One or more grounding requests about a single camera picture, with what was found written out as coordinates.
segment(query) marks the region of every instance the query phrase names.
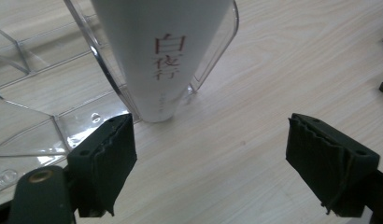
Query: clear plastic container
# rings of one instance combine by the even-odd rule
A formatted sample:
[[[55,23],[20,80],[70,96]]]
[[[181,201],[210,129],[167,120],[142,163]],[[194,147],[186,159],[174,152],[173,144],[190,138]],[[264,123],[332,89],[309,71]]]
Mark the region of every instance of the clear plastic container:
[[[237,28],[234,3],[189,94]],[[130,112],[138,121],[90,1],[0,0],[0,194],[25,173],[63,161],[105,120]]]

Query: table surface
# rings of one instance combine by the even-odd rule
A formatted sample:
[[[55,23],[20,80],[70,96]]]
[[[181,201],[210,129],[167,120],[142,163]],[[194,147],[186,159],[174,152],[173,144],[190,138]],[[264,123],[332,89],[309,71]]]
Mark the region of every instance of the table surface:
[[[327,216],[285,151],[288,118],[305,114],[380,154],[383,172],[383,0],[237,4],[202,89],[172,119],[135,125],[115,216],[78,223],[368,223]]]

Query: wooden table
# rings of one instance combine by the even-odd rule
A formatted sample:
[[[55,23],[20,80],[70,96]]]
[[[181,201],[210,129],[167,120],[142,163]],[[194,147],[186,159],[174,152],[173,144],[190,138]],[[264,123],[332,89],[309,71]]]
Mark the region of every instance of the wooden table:
[[[285,150],[288,118],[306,114],[380,154],[383,172],[383,0],[237,4],[202,89],[167,122],[135,125],[115,216],[78,223],[368,223],[325,215]]]

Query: light wood grain surface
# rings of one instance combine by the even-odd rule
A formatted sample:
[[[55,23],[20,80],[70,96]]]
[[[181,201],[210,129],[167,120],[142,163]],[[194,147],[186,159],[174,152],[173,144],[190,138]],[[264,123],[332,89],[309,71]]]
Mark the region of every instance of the light wood grain surface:
[[[359,223],[325,215],[285,161],[288,118],[324,120],[383,172],[383,0],[237,4],[238,34],[202,89],[167,122],[135,125],[115,216],[78,223]]]

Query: transparent acrylic box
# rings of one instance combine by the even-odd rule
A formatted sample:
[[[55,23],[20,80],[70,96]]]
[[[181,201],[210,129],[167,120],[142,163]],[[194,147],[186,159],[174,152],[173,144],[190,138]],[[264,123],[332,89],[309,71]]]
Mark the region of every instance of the transparent acrylic box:
[[[234,3],[189,94],[200,89],[237,28]],[[105,120],[130,112],[138,121],[89,0],[0,0],[0,191],[63,161]]]

